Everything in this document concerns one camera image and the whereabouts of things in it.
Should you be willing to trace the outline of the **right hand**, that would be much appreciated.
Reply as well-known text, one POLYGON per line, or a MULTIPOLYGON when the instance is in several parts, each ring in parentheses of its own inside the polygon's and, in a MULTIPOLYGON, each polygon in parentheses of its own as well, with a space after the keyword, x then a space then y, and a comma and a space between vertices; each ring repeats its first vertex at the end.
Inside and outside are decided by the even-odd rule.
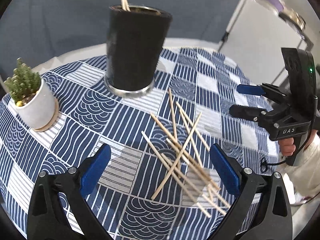
POLYGON ((282 139, 278 141, 281 154, 285 157, 293 155, 296 150, 293 138, 282 139))

